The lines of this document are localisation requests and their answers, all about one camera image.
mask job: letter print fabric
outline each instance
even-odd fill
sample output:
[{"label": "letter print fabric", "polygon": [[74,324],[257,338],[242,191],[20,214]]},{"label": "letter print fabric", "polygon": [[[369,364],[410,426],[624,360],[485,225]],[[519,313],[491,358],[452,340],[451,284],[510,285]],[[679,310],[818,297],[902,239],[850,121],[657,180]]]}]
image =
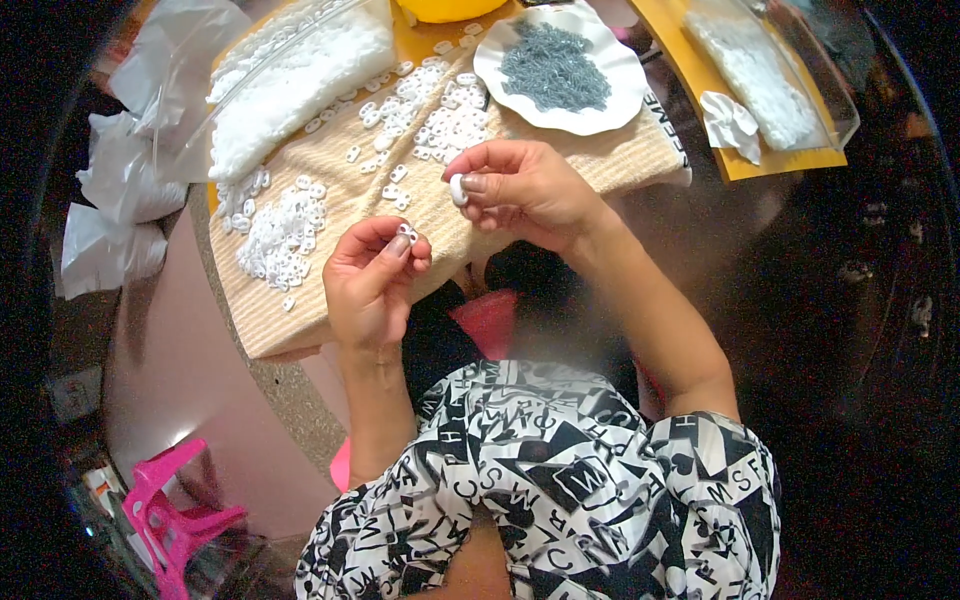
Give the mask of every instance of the letter print fabric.
[{"label": "letter print fabric", "polygon": [[743,425],[647,427],[603,377],[519,361],[468,365],[422,406],[399,460],[320,517],[299,598],[439,586],[481,502],[517,598],[770,597],[780,482]]}]

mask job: forearm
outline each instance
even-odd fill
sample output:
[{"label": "forearm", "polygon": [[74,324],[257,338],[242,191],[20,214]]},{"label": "forearm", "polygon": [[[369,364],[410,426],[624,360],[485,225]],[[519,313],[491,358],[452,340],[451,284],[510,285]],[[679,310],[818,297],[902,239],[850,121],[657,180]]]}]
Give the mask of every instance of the forearm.
[{"label": "forearm", "polygon": [[667,415],[738,419],[727,357],[707,323],[609,210],[567,259],[623,322],[638,361],[663,387]]},{"label": "forearm", "polygon": [[378,478],[417,436],[400,348],[344,348],[340,368],[350,410],[350,488]]}]

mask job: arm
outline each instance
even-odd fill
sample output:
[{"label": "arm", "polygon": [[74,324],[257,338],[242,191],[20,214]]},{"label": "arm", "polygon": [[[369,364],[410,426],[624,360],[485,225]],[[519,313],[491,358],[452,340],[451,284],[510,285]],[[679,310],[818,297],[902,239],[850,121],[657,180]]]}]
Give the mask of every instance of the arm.
[{"label": "arm", "polygon": [[383,474],[417,435],[400,360],[410,285],[430,268],[424,237],[411,247],[399,217],[373,217],[344,233],[324,265],[330,326],[350,410],[350,479]]},{"label": "arm", "polygon": [[417,437],[417,426],[398,345],[380,351],[344,348],[340,369],[350,410],[353,489],[382,475]]},{"label": "arm", "polygon": [[727,357],[707,323],[611,209],[564,259],[623,322],[639,362],[666,391],[666,415],[711,410],[739,420]]},{"label": "arm", "polygon": [[696,309],[620,218],[549,145],[492,141],[453,160],[464,173],[462,214],[557,252],[623,320],[637,358],[668,393],[668,415],[716,411],[738,419],[730,366]]}]

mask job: yellow bowl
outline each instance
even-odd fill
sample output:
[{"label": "yellow bowl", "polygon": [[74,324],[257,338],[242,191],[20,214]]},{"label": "yellow bowl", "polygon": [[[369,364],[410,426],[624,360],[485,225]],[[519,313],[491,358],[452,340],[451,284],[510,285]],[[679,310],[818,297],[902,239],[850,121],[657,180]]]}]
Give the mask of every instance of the yellow bowl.
[{"label": "yellow bowl", "polygon": [[508,0],[396,0],[404,9],[424,23],[463,21],[494,11]]}]

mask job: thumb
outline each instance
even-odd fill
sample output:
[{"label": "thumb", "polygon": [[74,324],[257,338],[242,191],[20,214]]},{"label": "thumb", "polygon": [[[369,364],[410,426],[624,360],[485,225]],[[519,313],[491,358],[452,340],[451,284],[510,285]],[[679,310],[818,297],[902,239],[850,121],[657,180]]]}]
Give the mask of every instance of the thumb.
[{"label": "thumb", "polygon": [[467,173],[460,180],[471,202],[484,208],[512,204],[523,207],[531,195],[522,175],[502,173]]},{"label": "thumb", "polygon": [[390,240],[370,264],[364,267],[360,275],[360,286],[371,297],[378,296],[390,280],[407,266],[407,254],[410,251],[410,238],[397,235]]}]

